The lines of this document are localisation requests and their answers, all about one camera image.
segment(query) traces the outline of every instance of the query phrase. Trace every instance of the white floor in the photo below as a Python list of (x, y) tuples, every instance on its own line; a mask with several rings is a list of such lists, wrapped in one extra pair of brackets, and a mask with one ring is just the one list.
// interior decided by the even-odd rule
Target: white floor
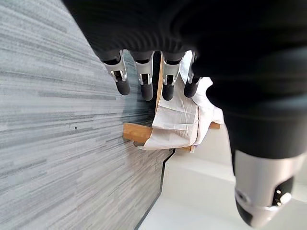
[[(199, 146), (195, 154), (177, 151), (168, 160), (162, 195), (140, 230), (251, 229), (236, 209), (230, 153), (219, 152), (214, 158), (214, 151), (227, 150), (222, 146), (227, 144), (225, 129), (217, 132), (221, 135), (213, 137), (220, 141), (205, 140), (206, 145)], [(302, 181), (294, 186), (293, 200), (262, 230), (307, 229), (307, 186)]]

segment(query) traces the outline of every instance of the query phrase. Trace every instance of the robotic hand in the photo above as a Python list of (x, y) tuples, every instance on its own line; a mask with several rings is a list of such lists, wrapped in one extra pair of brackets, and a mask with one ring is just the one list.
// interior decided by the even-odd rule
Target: robotic hand
[(307, 150), (307, 5), (305, 0), (63, 0), (94, 52), (130, 92), (121, 51), (130, 50), (152, 93), (152, 53), (162, 51), (163, 97), (172, 98), (184, 53), (193, 50), (185, 95), (200, 76), (222, 108), (242, 219), (265, 225), (291, 199)]

